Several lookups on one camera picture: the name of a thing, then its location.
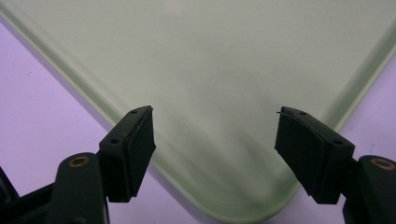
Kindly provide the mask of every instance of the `black plastic part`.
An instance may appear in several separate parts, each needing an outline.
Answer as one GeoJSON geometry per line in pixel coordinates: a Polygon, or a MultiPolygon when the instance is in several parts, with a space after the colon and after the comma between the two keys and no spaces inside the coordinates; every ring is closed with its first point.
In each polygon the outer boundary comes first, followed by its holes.
{"type": "Polygon", "coordinates": [[[304,111],[279,114],[275,149],[315,202],[337,203],[355,146],[304,111]]]}
{"type": "Polygon", "coordinates": [[[0,223],[44,223],[53,184],[0,206],[0,223]]]}
{"type": "Polygon", "coordinates": [[[15,190],[14,186],[12,186],[6,173],[0,166],[0,205],[9,203],[19,197],[20,195],[15,190]]]}
{"type": "Polygon", "coordinates": [[[151,106],[126,114],[99,147],[108,199],[128,203],[137,195],[155,149],[151,106]]]}
{"type": "Polygon", "coordinates": [[[370,224],[371,218],[367,211],[366,204],[361,196],[361,187],[359,186],[356,171],[359,163],[352,160],[347,171],[343,174],[343,185],[341,193],[346,197],[343,214],[346,224],[370,224]]]}
{"type": "Polygon", "coordinates": [[[80,153],[61,162],[46,223],[108,223],[106,195],[95,154],[80,153]]]}
{"type": "Polygon", "coordinates": [[[363,156],[356,176],[372,223],[396,223],[396,162],[363,156]]]}

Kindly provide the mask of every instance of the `table surface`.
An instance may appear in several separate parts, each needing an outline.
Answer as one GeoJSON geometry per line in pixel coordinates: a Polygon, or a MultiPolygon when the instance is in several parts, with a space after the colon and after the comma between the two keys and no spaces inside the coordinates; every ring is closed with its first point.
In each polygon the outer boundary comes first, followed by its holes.
{"type": "MultiPolygon", "coordinates": [[[[0,23],[0,165],[20,195],[53,182],[58,164],[96,152],[110,125],[29,44],[0,23]]],[[[396,160],[396,57],[369,90],[341,134],[357,149],[396,160]]],[[[264,223],[342,223],[337,205],[316,205],[301,189],[264,223]]],[[[218,223],[185,199],[153,167],[137,198],[109,204],[111,223],[218,223]]]]}

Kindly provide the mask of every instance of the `screw hole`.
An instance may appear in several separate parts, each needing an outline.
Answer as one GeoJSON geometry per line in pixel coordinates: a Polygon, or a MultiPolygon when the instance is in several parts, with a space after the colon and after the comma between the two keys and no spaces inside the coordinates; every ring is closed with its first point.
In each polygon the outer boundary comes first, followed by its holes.
{"type": "Polygon", "coordinates": [[[73,168],[83,166],[83,165],[87,164],[89,160],[90,160],[90,158],[88,158],[86,156],[76,157],[69,162],[69,166],[73,167],[73,168]]]}
{"type": "Polygon", "coordinates": [[[336,145],[339,145],[339,146],[343,145],[343,142],[341,142],[341,141],[339,141],[339,140],[334,140],[333,142],[334,142],[336,145]]]}
{"type": "Polygon", "coordinates": [[[110,143],[111,143],[111,144],[117,144],[119,141],[120,141],[120,139],[118,139],[118,138],[113,138],[113,139],[110,140],[110,143]]]}
{"type": "Polygon", "coordinates": [[[396,166],[390,162],[379,158],[371,159],[371,163],[384,170],[395,170],[396,166]]]}

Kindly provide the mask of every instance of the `lavender background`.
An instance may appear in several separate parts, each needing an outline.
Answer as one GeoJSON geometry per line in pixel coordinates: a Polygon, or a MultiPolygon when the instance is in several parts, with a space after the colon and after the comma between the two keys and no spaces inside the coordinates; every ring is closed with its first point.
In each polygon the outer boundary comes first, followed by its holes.
{"type": "MultiPolygon", "coordinates": [[[[355,159],[375,154],[396,160],[396,57],[353,113],[341,134],[355,159]]],[[[110,125],[23,37],[0,18],[0,165],[20,195],[54,181],[58,164],[96,152],[110,125]]],[[[338,205],[316,205],[300,189],[278,215],[263,223],[343,223],[338,205]]],[[[110,203],[111,223],[218,223],[187,201],[149,167],[137,198],[110,203]]]]}

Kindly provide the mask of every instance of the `purple surface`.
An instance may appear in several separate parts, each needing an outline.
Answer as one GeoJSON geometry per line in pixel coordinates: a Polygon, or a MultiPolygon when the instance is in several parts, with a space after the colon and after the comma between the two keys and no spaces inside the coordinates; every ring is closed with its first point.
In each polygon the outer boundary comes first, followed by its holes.
{"type": "MultiPolygon", "coordinates": [[[[357,146],[356,159],[375,154],[396,160],[395,73],[396,57],[341,131],[357,146]]],[[[20,195],[53,182],[64,158],[96,152],[110,129],[1,18],[0,106],[0,165],[20,195]]],[[[343,203],[341,199],[338,205],[319,206],[301,189],[282,212],[264,223],[343,223],[343,203]]],[[[109,210],[114,224],[218,223],[202,214],[151,166],[138,197],[130,203],[110,203],[109,210]]]]}

